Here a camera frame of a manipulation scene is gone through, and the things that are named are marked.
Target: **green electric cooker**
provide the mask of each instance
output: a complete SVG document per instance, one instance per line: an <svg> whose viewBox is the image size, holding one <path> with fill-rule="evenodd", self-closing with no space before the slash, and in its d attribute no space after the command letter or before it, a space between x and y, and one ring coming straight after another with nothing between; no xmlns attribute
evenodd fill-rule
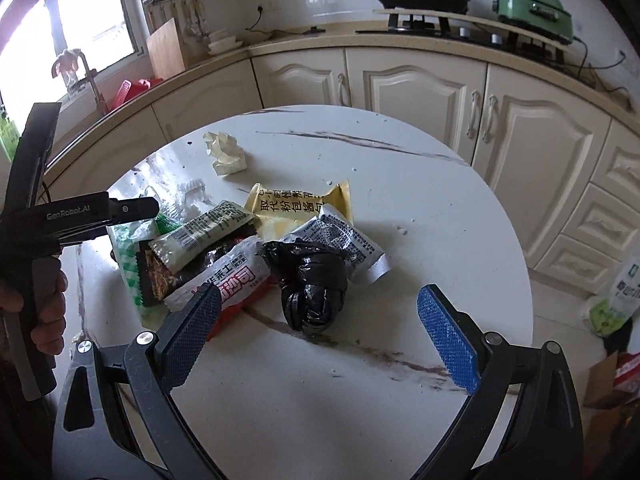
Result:
<svg viewBox="0 0 640 480"><path fill-rule="evenodd" d="M495 0L498 20L570 44L574 40L571 15L560 0Z"/></svg>

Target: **crumpled black plastic bag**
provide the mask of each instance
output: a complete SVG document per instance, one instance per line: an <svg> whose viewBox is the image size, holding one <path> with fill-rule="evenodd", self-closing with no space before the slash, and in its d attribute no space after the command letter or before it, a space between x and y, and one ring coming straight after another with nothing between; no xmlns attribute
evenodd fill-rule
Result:
<svg viewBox="0 0 640 480"><path fill-rule="evenodd" d="M266 242L260 256L282 290L282 310L289 326L313 335L334 322L347 290L344 251L318 242Z"/></svg>

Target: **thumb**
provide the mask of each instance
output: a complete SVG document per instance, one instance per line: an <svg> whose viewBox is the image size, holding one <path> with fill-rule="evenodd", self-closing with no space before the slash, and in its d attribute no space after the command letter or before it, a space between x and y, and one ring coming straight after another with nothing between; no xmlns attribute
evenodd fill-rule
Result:
<svg viewBox="0 0 640 480"><path fill-rule="evenodd" d="M0 310L20 312L24 301L22 296L5 280L0 280Z"/></svg>

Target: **human hand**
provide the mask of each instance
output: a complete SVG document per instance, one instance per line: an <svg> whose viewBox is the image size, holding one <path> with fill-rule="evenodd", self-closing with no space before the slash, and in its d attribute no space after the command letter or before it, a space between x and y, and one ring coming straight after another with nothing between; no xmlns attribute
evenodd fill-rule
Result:
<svg viewBox="0 0 640 480"><path fill-rule="evenodd" d="M65 273L60 271L56 282L56 292L51 296L46 305L38 314L39 323L31 331L31 339L36 348L49 355L58 355L65 347L62 334L66 328L65 321L65 297L68 281ZM4 280L0 280L0 310L7 312L20 312L24 301L22 296Z"/></svg>

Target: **metal screw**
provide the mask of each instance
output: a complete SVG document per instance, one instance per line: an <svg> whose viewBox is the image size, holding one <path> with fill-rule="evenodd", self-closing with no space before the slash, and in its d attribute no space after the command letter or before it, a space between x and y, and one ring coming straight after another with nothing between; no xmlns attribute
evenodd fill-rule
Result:
<svg viewBox="0 0 640 480"><path fill-rule="evenodd" d="M546 349L549 350L552 354L559 354L560 353L560 345L558 343L556 343L555 341L549 341L546 344Z"/></svg>
<svg viewBox="0 0 640 480"><path fill-rule="evenodd" d="M492 346L498 346L502 343L502 336L495 332L487 332L484 339Z"/></svg>
<svg viewBox="0 0 640 480"><path fill-rule="evenodd" d="M91 341L81 341L78 343L78 351L81 354L84 354L85 352L88 352L89 350L91 350Z"/></svg>
<svg viewBox="0 0 640 480"><path fill-rule="evenodd" d="M153 332L141 332L138 334L138 337L136 338L136 343L138 343L139 345L148 345L153 340L154 340Z"/></svg>

